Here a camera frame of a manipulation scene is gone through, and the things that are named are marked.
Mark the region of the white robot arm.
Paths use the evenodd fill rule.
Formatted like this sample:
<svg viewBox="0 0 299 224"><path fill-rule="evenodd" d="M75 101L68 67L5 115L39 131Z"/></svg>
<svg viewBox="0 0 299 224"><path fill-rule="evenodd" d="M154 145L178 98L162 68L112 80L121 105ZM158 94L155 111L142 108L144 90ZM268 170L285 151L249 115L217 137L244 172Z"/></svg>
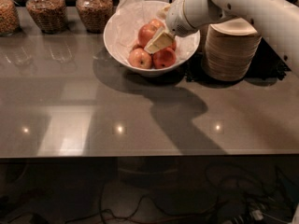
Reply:
<svg viewBox="0 0 299 224"><path fill-rule="evenodd" d="M234 17L250 23L299 76L299 7L286 0L175 0L165 14L166 27L147 43L146 51L155 53L177 36L192 35L206 24Z"/></svg>

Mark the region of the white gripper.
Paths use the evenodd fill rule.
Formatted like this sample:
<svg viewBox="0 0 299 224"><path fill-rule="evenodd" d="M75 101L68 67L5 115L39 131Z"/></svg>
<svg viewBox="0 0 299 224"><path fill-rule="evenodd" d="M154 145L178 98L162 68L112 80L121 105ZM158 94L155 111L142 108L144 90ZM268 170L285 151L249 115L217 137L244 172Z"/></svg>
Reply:
<svg viewBox="0 0 299 224"><path fill-rule="evenodd" d="M175 35L186 37L195 34L199 28L193 19L198 16L199 0L175 0L170 6L164 6L156 13L157 17L165 20L166 28L159 28L153 38L145 46L149 54L156 53L172 45Z"/></svg>

